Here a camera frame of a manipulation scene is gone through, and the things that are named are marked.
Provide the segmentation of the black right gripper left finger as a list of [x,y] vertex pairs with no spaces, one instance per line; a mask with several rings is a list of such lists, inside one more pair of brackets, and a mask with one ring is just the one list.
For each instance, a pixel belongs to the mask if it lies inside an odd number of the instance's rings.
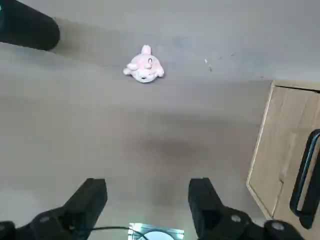
[[106,181],[88,178],[61,207],[44,211],[28,224],[0,223],[2,240],[87,240],[108,200]]

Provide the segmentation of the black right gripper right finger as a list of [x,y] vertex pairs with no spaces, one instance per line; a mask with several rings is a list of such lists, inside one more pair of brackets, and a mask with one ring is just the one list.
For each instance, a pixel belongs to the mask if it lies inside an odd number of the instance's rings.
[[209,178],[192,178],[188,203],[199,240],[302,240],[289,223],[267,220],[262,226],[240,210],[223,205]]

